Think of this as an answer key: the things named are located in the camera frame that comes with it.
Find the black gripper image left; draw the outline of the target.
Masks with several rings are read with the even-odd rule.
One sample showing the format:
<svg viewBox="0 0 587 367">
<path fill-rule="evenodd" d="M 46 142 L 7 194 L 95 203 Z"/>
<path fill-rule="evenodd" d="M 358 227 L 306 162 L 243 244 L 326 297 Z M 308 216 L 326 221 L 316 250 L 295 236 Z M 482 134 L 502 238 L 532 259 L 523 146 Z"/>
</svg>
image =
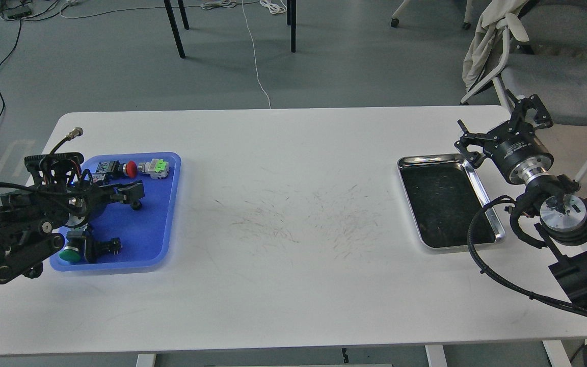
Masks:
<svg viewBox="0 0 587 367">
<path fill-rule="evenodd" d="M 84 181 L 78 186 L 85 195 L 74 199 L 75 214 L 70 214 L 67 227 L 83 227 L 91 219 L 95 219 L 105 211 L 112 202 L 129 205 L 133 211 L 142 209 L 142 198 L 145 196 L 143 182 L 104 185 L 100 181 Z"/>
</svg>

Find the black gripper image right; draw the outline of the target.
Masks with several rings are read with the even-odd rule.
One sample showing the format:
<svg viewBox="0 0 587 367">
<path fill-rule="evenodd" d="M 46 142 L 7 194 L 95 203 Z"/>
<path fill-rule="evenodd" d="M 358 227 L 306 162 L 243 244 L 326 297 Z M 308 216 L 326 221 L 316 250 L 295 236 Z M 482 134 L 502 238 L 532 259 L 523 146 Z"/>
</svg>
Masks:
<svg viewBox="0 0 587 367">
<path fill-rule="evenodd" d="M 513 102 L 510 119 L 487 134 L 470 132 L 458 119 L 463 134 L 454 147 L 474 169 L 491 158 L 509 184 L 529 185 L 540 176 L 548 176 L 553 165 L 553 155 L 535 131 L 552 128 L 554 122 L 538 95 L 517 97 L 510 90 L 505 90 L 505 95 Z M 482 151 L 470 151 L 469 146 L 480 147 Z"/>
</svg>

